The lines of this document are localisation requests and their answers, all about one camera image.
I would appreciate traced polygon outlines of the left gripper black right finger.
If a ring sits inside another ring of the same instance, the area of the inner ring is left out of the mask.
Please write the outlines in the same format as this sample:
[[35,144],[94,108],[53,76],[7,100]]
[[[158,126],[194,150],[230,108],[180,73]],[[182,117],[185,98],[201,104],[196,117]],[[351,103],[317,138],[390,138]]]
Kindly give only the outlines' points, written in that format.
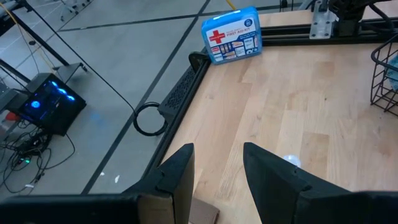
[[243,146],[246,179],[262,223],[293,223],[297,200],[311,185],[298,167],[252,142]]

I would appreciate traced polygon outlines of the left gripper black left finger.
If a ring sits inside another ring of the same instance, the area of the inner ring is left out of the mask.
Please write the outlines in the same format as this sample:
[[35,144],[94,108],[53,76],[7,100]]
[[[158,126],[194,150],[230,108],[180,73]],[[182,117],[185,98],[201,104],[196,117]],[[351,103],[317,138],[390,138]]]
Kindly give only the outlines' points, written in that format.
[[136,196],[137,222],[187,224],[194,175],[194,144],[184,144],[158,168],[123,192]]

